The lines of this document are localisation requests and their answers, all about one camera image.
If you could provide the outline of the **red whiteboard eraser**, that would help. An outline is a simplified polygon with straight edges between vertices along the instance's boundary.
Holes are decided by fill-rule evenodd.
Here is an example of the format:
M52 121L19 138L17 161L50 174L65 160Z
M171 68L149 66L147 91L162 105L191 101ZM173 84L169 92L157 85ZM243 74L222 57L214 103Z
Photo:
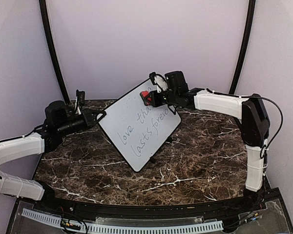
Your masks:
M150 100L149 100L149 92L148 91L142 91L140 93L140 97L146 103L146 105L150 102Z

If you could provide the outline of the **white whiteboard with black frame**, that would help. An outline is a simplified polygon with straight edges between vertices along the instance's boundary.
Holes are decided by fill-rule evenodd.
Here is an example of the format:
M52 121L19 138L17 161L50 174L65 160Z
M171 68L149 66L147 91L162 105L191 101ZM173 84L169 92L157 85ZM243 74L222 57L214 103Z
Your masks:
M133 171L139 172L180 125L167 106L144 105L140 93L156 90L149 79L109 105L99 126Z

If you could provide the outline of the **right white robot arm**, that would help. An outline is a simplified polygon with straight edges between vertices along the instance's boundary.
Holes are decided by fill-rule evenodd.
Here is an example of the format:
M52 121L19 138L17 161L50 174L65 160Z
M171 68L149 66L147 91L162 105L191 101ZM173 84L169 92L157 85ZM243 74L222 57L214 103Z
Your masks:
M264 105L265 101L275 105L270 99L258 94L236 96L212 91L208 88L189 89L183 72L174 71L164 76L153 72L149 74L154 91L142 91L140 96L146 106L168 108L187 108L211 111L231 116L237 126L247 150L247 179L245 191L249 192L240 199L239 207L249 212L258 204L259 192L264 186L268 166L267 151L274 140L269 137L270 119Z

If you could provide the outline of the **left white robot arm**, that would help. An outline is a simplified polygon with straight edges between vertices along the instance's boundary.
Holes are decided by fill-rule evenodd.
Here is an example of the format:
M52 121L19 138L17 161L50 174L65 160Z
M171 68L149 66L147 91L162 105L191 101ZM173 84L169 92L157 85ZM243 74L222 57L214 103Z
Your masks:
M0 140L0 166L26 156L41 155L56 150L67 135L94 127L105 117L105 111L83 109L77 101L69 108L63 101L54 101L45 109L45 121L30 133ZM54 190L45 182L24 179L0 171L0 194L40 201L49 213L59 209Z

